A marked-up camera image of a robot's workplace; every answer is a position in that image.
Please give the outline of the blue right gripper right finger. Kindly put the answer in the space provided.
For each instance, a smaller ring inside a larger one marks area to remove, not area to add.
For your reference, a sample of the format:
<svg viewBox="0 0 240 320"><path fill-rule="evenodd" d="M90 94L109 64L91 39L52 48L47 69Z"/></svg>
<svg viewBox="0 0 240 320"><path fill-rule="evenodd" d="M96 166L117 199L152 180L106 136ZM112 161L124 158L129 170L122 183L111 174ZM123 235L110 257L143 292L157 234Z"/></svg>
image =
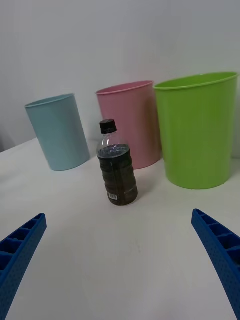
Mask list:
<svg viewBox="0 0 240 320"><path fill-rule="evenodd" d="M192 211L191 224L240 319L240 237L199 209Z"/></svg>

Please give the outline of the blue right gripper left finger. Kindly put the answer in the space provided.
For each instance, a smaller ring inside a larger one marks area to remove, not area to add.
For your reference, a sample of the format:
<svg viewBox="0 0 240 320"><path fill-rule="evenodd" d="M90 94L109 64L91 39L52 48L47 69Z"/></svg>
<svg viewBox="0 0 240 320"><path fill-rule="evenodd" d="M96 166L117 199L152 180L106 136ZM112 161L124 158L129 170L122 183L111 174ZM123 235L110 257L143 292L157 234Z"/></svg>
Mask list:
<svg viewBox="0 0 240 320"><path fill-rule="evenodd" d="M40 213L0 242L0 319L4 320L47 229Z"/></svg>

